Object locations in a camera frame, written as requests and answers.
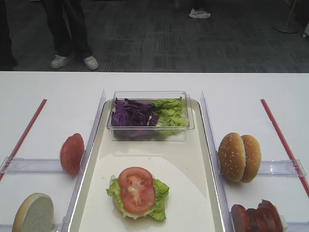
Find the standing person legs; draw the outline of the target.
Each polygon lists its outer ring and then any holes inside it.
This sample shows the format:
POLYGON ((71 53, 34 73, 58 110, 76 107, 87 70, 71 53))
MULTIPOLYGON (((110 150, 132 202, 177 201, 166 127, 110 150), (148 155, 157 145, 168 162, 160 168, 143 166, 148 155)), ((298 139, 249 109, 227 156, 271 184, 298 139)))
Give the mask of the standing person legs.
POLYGON ((57 54, 68 57, 75 52, 81 58, 92 56, 81 1, 43 0, 42 5, 57 54))

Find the sesame bun top right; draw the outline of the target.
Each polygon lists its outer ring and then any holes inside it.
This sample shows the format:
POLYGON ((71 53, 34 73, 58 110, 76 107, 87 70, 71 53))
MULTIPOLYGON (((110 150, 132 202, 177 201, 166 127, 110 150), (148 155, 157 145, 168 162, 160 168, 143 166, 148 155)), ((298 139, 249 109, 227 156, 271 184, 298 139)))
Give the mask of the sesame bun top right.
POLYGON ((252 135, 243 135, 241 138, 245 148, 246 166, 240 181, 250 183, 259 172, 262 159, 260 144, 252 135))

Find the distant white sneaker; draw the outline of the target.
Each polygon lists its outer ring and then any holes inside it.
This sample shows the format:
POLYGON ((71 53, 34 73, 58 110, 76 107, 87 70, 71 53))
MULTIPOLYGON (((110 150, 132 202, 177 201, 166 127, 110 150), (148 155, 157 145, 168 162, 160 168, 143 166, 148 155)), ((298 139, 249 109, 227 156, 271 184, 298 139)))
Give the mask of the distant white sneaker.
POLYGON ((189 13, 189 17, 192 19, 207 19, 211 16, 210 13, 206 12, 203 9, 193 9, 191 10, 191 12, 189 13))

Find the left red strip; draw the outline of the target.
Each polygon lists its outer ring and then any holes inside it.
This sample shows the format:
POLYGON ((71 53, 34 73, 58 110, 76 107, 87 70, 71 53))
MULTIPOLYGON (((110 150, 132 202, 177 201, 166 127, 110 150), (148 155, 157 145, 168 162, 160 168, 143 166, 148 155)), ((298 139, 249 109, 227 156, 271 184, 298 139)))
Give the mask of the left red strip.
POLYGON ((28 123, 26 129, 24 130, 24 132, 22 133, 21 137, 19 138, 17 144, 15 145, 13 151, 11 152, 10 156, 8 156, 0 169, 0 180, 3 179, 5 173, 4 171, 9 167, 10 163, 13 161, 13 158, 16 156, 18 150, 20 149, 22 143, 24 142, 26 136, 28 135, 29 131, 31 130, 32 126, 34 125, 36 119, 38 118, 38 116, 40 115, 42 109, 44 108, 45 104, 47 102, 47 99, 43 99, 41 104, 39 105, 38 109, 36 110, 35 114, 33 115, 33 117, 31 118, 30 122, 28 123))

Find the right red strip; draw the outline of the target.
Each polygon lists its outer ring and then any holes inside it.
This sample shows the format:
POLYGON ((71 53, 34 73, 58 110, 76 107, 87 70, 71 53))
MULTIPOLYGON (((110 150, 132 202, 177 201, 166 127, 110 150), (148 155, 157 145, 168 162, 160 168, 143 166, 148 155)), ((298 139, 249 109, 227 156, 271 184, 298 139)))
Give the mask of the right red strip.
POLYGON ((294 166, 294 168, 295 168, 295 170, 296 170, 296 172, 298 174, 300 182, 301 182, 301 184, 302 184, 302 186, 303 186, 303 188, 304 188, 304 190, 305 190, 305 192, 306 192, 306 194, 308 196, 309 195, 309 184, 308 184, 308 182, 306 180, 305 172, 302 170, 301 163, 298 162, 296 160, 295 156, 293 155, 293 153, 292 153, 292 151, 291 151, 291 149, 290 149, 290 147, 289 147, 289 145, 288 145, 288 143, 287 143, 287 141, 286 141, 286 139, 285 139, 285 137, 284 137, 280 127, 279 127, 279 125, 277 124, 276 119, 273 116, 273 114, 272 114, 272 112, 271 112, 271 110, 270 110, 266 100, 265 99, 261 99, 260 102, 261 102, 264 110, 266 111, 266 113, 268 115, 268 118, 272 122, 272 125, 273 125, 273 127, 274 127, 274 129, 275 129, 275 131, 276 131, 276 133, 277 133, 277 135, 278 135, 278 137, 279 137, 279 139, 280 139, 280 141, 281 141, 281 143, 282 143, 282 145, 283 145, 283 147, 284 147, 284 149, 285 149, 289 159, 292 161, 292 164, 293 164, 293 166, 294 166))

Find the green lettuce pieces in container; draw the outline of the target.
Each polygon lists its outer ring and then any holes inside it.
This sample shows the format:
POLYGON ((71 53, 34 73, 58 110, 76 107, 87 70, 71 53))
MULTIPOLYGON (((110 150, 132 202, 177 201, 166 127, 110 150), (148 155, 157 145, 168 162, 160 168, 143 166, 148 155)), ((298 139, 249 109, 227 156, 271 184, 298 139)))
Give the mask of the green lettuce pieces in container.
POLYGON ((154 114, 158 116, 156 126, 187 127, 188 119, 184 115, 184 99, 162 99, 153 101, 154 114))

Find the lower right clear holder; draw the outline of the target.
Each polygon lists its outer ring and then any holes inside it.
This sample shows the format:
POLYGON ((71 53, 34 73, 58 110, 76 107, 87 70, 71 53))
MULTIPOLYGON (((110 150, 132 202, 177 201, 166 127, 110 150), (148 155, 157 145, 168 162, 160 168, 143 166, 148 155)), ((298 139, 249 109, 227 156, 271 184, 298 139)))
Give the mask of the lower right clear holder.
POLYGON ((309 222, 287 222, 286 232, 309 232, 309 222))

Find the lettuce leaf on bun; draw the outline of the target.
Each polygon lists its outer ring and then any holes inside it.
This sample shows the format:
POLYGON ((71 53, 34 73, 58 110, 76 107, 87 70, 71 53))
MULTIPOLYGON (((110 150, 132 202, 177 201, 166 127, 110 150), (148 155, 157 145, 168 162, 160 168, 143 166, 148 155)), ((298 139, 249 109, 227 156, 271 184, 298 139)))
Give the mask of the lettuce leaf on bun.
POLYGON ((169 194, 169 186, 158 179, 153 180, 153 185, 155 189, 155 206, 153 212, 147 216, 153 217, 158 221, 164 221, 166 220, 165 200, 169 194))

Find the sesame bun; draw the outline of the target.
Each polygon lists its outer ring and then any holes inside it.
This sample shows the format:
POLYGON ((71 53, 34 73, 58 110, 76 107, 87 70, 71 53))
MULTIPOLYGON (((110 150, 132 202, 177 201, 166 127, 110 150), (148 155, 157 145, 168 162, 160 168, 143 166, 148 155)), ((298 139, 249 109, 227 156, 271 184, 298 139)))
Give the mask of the sesame bun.
POLYGON ((244 143, 236 132, 227 134, 218 149, 221 173, 225 179, 239 182, 246 167, 244 143))
POLYGON ((241 138, 245 148, 246 166, 240 181, 250 183, 259 172, 262 159, 260 144, 252 135, 243 135, 241 138))

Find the lower left clear holder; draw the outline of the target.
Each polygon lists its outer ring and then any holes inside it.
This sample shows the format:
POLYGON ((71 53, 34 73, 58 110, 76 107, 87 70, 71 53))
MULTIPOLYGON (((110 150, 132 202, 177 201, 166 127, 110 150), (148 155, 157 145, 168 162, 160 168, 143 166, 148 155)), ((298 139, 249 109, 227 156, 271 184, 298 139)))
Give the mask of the lower left clear holder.
POLYGON ((51 232, 62 232, 62 227, 63 227, 64 221, 65 221, 65 218, 62 219, 61 223, 53 224, 51 232))

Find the clear holder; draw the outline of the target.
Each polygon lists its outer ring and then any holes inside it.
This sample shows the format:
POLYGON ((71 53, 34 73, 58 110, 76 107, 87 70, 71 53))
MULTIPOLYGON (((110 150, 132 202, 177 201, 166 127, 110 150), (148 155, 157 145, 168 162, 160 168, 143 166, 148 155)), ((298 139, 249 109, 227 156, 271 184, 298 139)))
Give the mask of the clear holder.
POLYGON ((286 232, 309 232, 309 222, 287 222, 286 232))
POLYGON ((64 173, 60 159, 26 159, 6 157, 0 166, 1 174, 64 173))
POLYGON ((306 172, 298 159, 261 161, 258 175, 306 177, 306 172))
POLYGON ((65 221, 65 218, 62 219, 61 223, 53 224, 51 232, 62 232, 62 227, 63 227, 64 221, 65 221))

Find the red strip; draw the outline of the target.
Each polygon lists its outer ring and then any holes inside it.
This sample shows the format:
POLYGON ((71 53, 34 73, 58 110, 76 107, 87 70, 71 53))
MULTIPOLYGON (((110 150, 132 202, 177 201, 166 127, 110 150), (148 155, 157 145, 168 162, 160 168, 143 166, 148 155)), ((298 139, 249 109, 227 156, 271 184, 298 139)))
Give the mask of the red strip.
POLYGON ((26 136, 28 135, 29 131, 31 130, 32 126, 34 125, 36 119, 38 118, 38 116, 40 115, 42 109, 44 108, 45 104, 47 102, 47 99, 43 99, 41 104, 39 105, 38 109, 36 110, 35 114, 33 115, 33 117, 31 118, 30 122, 28 123, 26 129, 24 130, 24 132, 22 133, 21 137, 19 138, 17 144, 15 145, 13 151, 11 152, 10 156, 8 156, 0 169, 0 180, 3 179, 5 173, 4 171, 9 167, 10 163, 13 161, 13 158, 16 156, 18 150, 20 149, 22 143, 24 142, 26 136))
POLYGON ((291 151, 291 149, 290 149, 290 147, 289 147, 289 145, 288 145, 288 143, 287 143, 287 141, 286 141, 286 139, 285 139, 285 137, 284 137, 280 127, 279 127, 279 125, 277 124, 276 119, 273 116, 273 114, 272 114, 272 112, 271 112, 271 110, 270 110, 266 100, 265 99, 261 99, 260 102, 261 102, 264 110, 266 111, 266 113, 268 115, 268 118, 272 122, 272 125, 273 125, 273 127, 274 127, 274 129, 275 129, 275 131, 276 131, 276 133, 277 133, 277 135, 278 135, 278 137, 279 137, 279 139, 280 139, 280 141, 281 141, 281 143, 282 143, 282 145, 283 145, 283 147, 284 147, 284 149, 285 149, 289 159, 292 161, 292 164, 293 164, 293 166, 294 166, 294 168, 295 168, 295 170, 296 170, 296 172, 298 174, 300 182, 301 182, 301 184, 302 184, 302 186, 303 186, 303 188, 304 188, 304 190, 305 190, 305 192, 306 192, 306 194, 308 196, 309 195, 309 184, 308 184, 308 182, 306 180, 305 172, 302 170, 301 163, 298 162, 296 160, 295 156, 293 155, 293 153, 292 153, 292 151, 291 151))

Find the white metal tray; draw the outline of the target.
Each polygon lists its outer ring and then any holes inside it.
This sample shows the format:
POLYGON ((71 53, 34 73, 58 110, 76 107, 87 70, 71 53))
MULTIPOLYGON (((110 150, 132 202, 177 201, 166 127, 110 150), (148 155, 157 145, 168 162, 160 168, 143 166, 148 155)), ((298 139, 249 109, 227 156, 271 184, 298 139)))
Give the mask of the white metal tray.
POLYGON ((200 105, 191 100, 195 128, 183 141, 114 141, 106 128, 106 101, 78 197, 70 232, 221 232, 223 225, 200 105), (169 186, 166 220, 123 217, 106 190, 112 177, 138 166, 169 186))

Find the upper right clear holder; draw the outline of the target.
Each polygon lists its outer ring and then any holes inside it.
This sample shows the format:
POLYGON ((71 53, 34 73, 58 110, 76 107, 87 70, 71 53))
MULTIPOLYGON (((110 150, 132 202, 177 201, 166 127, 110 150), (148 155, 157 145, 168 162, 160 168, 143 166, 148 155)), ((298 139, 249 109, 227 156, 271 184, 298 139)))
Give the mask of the upper right clear holder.
POLYGON ((258 175, 306 177, 306 172, 298 159, 261 161, 258 175))

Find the sesame bun top left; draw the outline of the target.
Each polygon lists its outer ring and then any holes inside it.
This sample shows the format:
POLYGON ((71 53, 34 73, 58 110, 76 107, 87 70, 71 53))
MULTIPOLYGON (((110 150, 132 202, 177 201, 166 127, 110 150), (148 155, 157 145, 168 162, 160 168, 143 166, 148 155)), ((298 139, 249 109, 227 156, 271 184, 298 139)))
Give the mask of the sesame bun top left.
POLYGON ((225 179, 239 182, 246 167, 244 143, 236 132, 227 134, 218 149, 221 173, 225 179))

